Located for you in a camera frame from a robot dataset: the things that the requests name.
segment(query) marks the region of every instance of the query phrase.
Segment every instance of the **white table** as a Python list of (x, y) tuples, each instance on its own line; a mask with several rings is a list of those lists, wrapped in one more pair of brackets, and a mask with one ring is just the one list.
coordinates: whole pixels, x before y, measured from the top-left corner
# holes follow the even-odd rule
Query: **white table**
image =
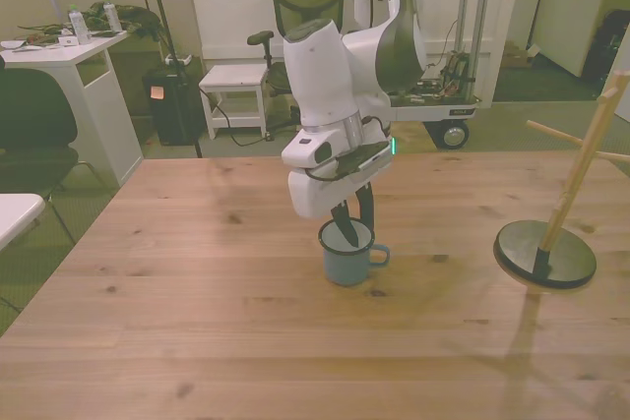
[(0, 251), (24, 231), (45, 209), (35, 194), (0, 194)]
[(90, 44), (30, 52), (0, 53), (7, 68), (37, 69), (52, 76), (65, 92), (77, 121), (71, 145), (109, 185), (122, 186), (142, 161), (107, 48), (127, 37), (95, 38)]
[[(267, 76), (265, 64), (218, 65), (199, 84), (199, 87), (218, 96), (219, 107), (229, 117), (232, 128), (259, 128), (263, 137), (267, 135), (265, 117), (265, 98), (263, 83)], [(250, 98), (227, 98), (228, 92), (253, 91), (256, 100)], [(211, 110), (210, 101), (201, 94), (208, 122), (208, 134), (211, 140), (216, 136), (215, 129), (227, 128), (227, 120), (218, 108)]]

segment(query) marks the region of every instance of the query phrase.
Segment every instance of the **white door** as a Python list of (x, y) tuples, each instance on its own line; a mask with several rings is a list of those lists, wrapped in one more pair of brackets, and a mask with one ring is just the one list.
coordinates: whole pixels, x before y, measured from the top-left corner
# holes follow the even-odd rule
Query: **white door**
[[(620, 70), (630, 70), (630, 33), (627, 32), (623, 38), (623, 41), (621, 42), (621, 47), (619, 48), (617, 57), (614, 60), (614, 65), (612, 66), (612, 71)], [(619, 103), (619, 108), (617, 108), (617, 115), (619, 115), (624, 120), (630, 122), (630, 90), (627, 90), (625, 95), (621, 99), (621, 102)]]

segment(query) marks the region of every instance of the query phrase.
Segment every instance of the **water bottle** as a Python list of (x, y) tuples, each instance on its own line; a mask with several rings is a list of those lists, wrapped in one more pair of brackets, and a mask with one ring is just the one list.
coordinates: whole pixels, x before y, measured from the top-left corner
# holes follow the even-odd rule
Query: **water bottle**
[(102, 8), (105, 10), (105, 15), (107, 16), (109, 29), (120, 33), (122, 31), (122, 26), (120, 25), (120, 20), (118, 20), (118, 12), (116, 12), (116, 6), (112, 4), (109, 0), (105, 0)]
[(75, 31), (75, 35), (79, 40), (79, 44), (90, 43), (90, 41), (92, 41), (92, 35), (88, 30), (88, 26), (86, 25), (86, 21), (84, 20), (82, 13), (79, 12), (79, 9), (77, 9), (77, 6), (74, 4), (70, 6), (69, 17), (70, 22), (72, 23), (72, 28)]

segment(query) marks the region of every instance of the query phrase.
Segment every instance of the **mug handle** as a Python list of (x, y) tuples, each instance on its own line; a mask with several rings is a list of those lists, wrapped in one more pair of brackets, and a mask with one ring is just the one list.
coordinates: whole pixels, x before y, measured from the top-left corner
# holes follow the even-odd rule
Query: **mug handle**
[(387, 255), (387, 258), (385, 258), (385, 261), (382, 263), (372, 263), (370, 262), (370, 266), (372, 266), (373, 268), (383, 268), (386, 265), (388, 265), (390, 263), (390, 257), (392, 256), (390, 253), (390, 249), (385, 246), (385, 245), (372, 245), (372, 250), (376, 250), (376, 251), (382, 251), (383, 253), (385, 253)]

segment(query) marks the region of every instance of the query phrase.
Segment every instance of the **orange label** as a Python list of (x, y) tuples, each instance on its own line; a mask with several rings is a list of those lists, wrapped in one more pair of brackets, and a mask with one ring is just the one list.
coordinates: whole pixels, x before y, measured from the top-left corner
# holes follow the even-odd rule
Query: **orange label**
[(164, 88), (160, 86), (151, 86), (151, 98), (164, 100)]

